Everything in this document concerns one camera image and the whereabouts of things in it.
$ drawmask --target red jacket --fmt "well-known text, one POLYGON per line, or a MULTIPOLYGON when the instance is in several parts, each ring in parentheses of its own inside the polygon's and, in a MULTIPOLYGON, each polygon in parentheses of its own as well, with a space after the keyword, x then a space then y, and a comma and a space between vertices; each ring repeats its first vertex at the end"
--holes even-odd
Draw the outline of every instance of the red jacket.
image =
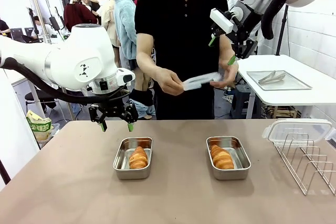
POLYGON ((71 31, 72 27, 78 24, 96 24, 97 19, 85 5, 74 3, 64 8, 64 23, 71 31))

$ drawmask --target table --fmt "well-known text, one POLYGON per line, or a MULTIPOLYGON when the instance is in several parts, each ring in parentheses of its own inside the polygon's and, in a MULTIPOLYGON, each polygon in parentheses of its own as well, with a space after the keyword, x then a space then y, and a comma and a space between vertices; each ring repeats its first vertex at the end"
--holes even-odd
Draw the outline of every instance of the table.
MULTIPOLYGON (((261 138, 272 122, 139 121, 128 132, 125 122, 107 121, 105 133, 89 121, 69 122, 0 192, 0 223, 335 223, 336 198, 304 196, 261 138), (221 135, 242 142, 252 165, 246 180, 213 177, 206 139, 221 135), (153 138, 151 174, 118 180, 119 144, 136 136, 153 138)), ((327 142, 320 147, 335 161, 327 142)))
POLYGON ((251 55, 239 60, 239 73, 252 89, 248 102, 247 119, 251 119, 255 96, 272 106, 304 106, 302 118, 309 118, 313 105, 335 104, 336 80, 286 55, 251 55), (307 85, 311 90, 265 91, 247 71, 285 70, 307 85))

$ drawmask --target blue fuzzy jacket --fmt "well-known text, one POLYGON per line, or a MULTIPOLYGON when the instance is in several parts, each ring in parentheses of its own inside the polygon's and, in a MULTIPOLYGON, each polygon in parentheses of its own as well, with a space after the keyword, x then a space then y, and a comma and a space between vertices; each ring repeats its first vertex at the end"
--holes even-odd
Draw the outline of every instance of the blue fuzzy jacket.
POLYGON ((114 22, 117 35, 125 57, 135 60, 137 57, 135 32, 135 3, 133 0, 115 0, 114 22))

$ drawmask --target man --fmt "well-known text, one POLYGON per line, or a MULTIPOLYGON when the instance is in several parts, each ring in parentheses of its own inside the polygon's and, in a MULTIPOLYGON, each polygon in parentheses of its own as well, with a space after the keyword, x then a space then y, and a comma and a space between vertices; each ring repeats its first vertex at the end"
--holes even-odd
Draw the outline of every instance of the man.
POLYGON ((101 24, 100 17, 101 17, 102 7, 103 7, 104 4, 108 3, 109 0, 88 0, 88 1, 99 4, 99 6, 100 6, 99 9, 96 12, 93 11, 93 14, 95 14, 98 17, 99 23, 101 24))
POLYGON ((92 11, 92 6, 90 5, 90 1, 89 0, 82 0, 82 4, 86 6, 87 9, 89 9, 89 11, 92 11))
POLYGON ((140 0, 136 7, 137 61, 155 80, 158 120, 214 119, 214 89, 234 81, 238 65, 228 65, 234 55, 222 35, 211 41, 211 9, 227 11, 227 0, 140 0), (156 65, 151 59, 155 43, 156 65), (184 92, 182 81, 225 70, 225 80, 184 92))
MULTIPOLYGON (((38 36, 40 38, 42 38, 42 35, 44 34, 44 32, 43 32, 43 29, 42 29, 42 26, 41 26, 41 22, 40 22, 38 16, 34 16, 34 21, 35 21, 35 24, 36 24, 36 27, 37 27, 37 30, 38 30, 38 36)), ((55 30, 53 30, 50 25, 45 24, 45 26, 46 26, 47 33, 48 33, 49 36, 52 36, 52 35, 56 34, 55 30)), ((34 31, 32 33, 32 36, 34 38, 37 37, 34 31)))
POLYGON ((12 38, 12 34, 9 26, 7 26, 6 22, 1 20, 0 18, 0 35, 7 36, 8 38, 12 38))

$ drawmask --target stainless steel container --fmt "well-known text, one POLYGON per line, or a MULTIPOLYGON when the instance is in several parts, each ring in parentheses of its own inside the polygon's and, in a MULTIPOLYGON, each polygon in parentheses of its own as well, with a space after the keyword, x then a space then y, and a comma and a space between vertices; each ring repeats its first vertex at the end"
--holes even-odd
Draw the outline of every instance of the stainless steel container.
POLYGON ((209 137, 206 140, 206 145, 215 178, 219 180, 232 180, 245 179, 247 177, 251 162, 238 138, 234 136, 209 137), (210 153, 211 146, 213 145, 218 145, 230 153, 235 165, 234 169, 222 170, 214 166, 210 153))
POLYGON ((131 137, 121 141, 113 162, 113 168, 119 179, 143 179, 151 172, 153 140, 150 137, 131 137), (148 165, 142 169, 130 169, 129 159, 135 148, 141 146, 147 154, 148 165))

